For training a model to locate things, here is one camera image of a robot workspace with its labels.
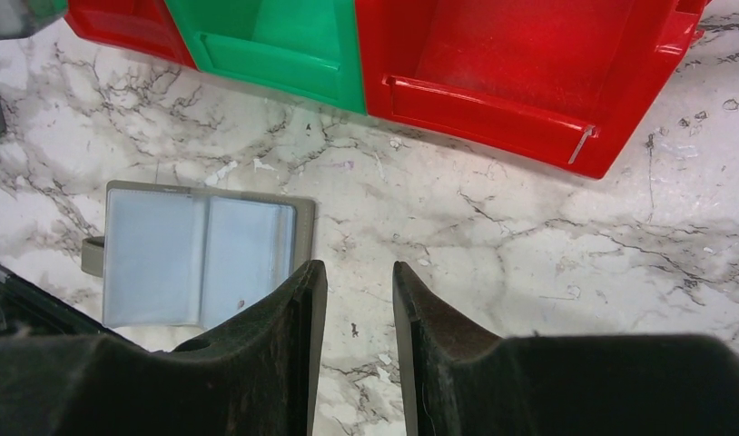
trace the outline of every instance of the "light blue pad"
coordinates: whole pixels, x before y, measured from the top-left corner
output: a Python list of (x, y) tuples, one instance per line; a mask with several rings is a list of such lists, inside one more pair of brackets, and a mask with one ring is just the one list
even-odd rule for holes
[(295, 208), (219, 196), (108, 193), (103, 322), (210, 329), (291, 274)]

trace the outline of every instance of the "red bin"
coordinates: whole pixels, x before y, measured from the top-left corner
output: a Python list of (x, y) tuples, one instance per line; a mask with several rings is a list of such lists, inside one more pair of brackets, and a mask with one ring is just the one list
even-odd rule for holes
[(356, 0), (369, 114), (601, 178), (707, 0)]
[(68, 0), (65, 20), (83, 39), (195, 68), (163, 0)]

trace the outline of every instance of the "marble surface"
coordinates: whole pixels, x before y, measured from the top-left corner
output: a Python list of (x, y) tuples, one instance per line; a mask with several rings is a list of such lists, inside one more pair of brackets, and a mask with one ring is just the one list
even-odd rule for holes
[[(102, 232), (107, 181), (317, 199), (324, 436), (404, 434), (397, 260), (501, 335), (700, 332), (739, 352), (739, 0), (706, 15), (602, 181), (90, 44), (64, 22), (0, 42), (0, 262), (98, 318), (79, 248)], [(121, 331), (152, 350), (197, 333)]]

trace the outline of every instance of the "red plastic storage bin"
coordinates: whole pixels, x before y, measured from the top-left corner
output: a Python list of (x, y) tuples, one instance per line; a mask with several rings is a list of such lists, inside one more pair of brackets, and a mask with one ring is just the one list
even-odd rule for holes
[(196, 67), (163, 0), (68, 0), (67, 9), (83, 39)]
[(706, 0), (356, 0), (369, 114), (601, 178)]

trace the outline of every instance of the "green bin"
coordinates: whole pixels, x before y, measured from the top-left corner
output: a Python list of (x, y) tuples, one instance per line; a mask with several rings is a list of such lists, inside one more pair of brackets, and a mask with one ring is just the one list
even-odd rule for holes
[(166, 0), (199, 70), (365, 114), (353, 0)]

